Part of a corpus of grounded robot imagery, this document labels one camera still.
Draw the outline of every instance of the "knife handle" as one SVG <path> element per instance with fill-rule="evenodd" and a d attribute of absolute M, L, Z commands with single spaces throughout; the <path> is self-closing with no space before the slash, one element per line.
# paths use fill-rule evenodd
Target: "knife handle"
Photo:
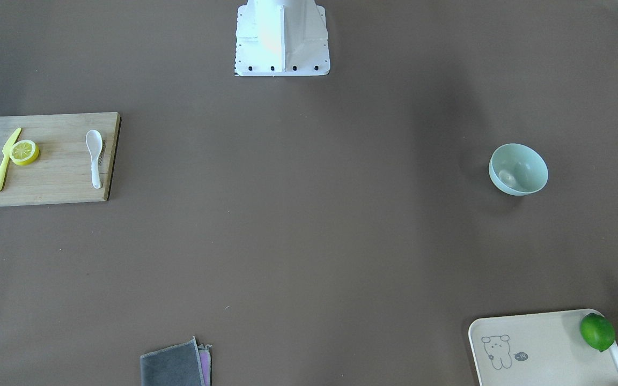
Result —
<path fill-rule="evenodd" d="M 2 190 L 2 186 L 4 186 L 4 179 L 6 178 L 6 169 L 8 168 L 8 156 L 4 156 L 2 160 L 2 165 L 0 166 L 0 191 Z"/>

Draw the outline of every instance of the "cartoon bear drawing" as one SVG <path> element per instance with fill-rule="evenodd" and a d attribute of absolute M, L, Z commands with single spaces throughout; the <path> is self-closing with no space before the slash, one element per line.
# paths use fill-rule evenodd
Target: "cartoon bear drawing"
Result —
<path fill-rule="evenodd" d="M 492 362 L 495 370 L 502 369 L 502 367 L 505 367 L 505 369 L 512 367 L 509 335 L 483 337 L 481 342 L 483 342 L 485 353 L 488 354 L 488 359 Z"/>

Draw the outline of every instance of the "light blue bowl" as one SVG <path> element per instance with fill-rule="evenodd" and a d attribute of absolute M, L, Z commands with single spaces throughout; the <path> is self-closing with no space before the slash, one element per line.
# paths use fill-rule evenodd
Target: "light blue bowl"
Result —
<path fill-rule="evenodd" d="M 490 179 L 498 189 L 512 196 L 530 195 L 547 183 L 547 165 L 528 146 L 505 144 L 498 147 L 488 165 Z"/>

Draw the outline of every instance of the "white tray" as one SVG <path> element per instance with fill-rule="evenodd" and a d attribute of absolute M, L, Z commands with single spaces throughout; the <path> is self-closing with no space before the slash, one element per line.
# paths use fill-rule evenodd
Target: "white tray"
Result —
<path fill-rule="evenodd" d="M 596 310 L 479 318 L 469 342 L 481 386 L 618 386 L 618 346 L 586 344 L 581 319 Z"/>

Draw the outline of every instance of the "lemon slice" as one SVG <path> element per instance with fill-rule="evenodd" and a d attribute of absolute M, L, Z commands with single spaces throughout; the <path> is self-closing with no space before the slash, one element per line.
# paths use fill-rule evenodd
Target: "lemon slice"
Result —
<path fill-rule="evenodd" d="M 37 159 L 39 154 L 40 149 L 37 147 L 35 142 L 32 142 L 29 139 L 24 139 L 23 141 L 16 142 L 14 146 L 11 147 L 9 157 L 14 164 L 24 166 L 31 164 L 32 161 Z"/>

